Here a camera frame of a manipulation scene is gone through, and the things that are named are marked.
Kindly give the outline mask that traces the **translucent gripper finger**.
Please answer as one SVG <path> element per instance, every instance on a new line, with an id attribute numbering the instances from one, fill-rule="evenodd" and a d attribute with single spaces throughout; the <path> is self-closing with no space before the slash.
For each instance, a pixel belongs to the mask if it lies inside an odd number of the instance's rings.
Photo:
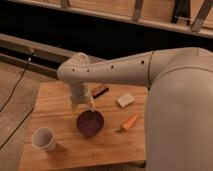
<path id="1" fill-rule="evenodd" d="M 88 102 L 88 107 L 89 107 L 89 109 L 91 110 L 91 111 L 95 111 L 95 106 L 94 106 L 94 102 L 93 101 L 89 101 Z"/>
<path id="2" fill-rule="evenodd" d="M 77 104 L 72 103 L 72 104 L 71 104 L 72 112 L 75 112 L 76 108 L 77 108 Z"/>

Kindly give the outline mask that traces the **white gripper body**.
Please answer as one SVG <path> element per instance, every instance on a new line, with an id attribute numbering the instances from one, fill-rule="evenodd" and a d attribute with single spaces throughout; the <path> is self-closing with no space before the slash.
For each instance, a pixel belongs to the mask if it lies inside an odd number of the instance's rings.
<path id="1" fill-rule="evenodd" d="M 84 104 L 91 102 L 91 91 L 87 84 L 70 84 L 70 99 L 73 104 Z"/>

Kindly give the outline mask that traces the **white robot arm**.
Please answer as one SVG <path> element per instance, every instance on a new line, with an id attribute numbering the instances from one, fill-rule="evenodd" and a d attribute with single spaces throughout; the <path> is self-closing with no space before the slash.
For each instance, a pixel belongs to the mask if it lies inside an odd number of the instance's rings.
<path id="1" fill-rule="evenodd" d="M 144 86 L 147 171 L 213 171 L 213 52 L 186 47 L 92 63 L 75 53 L 57 69 L 74 104 L 90 83 Z"/>

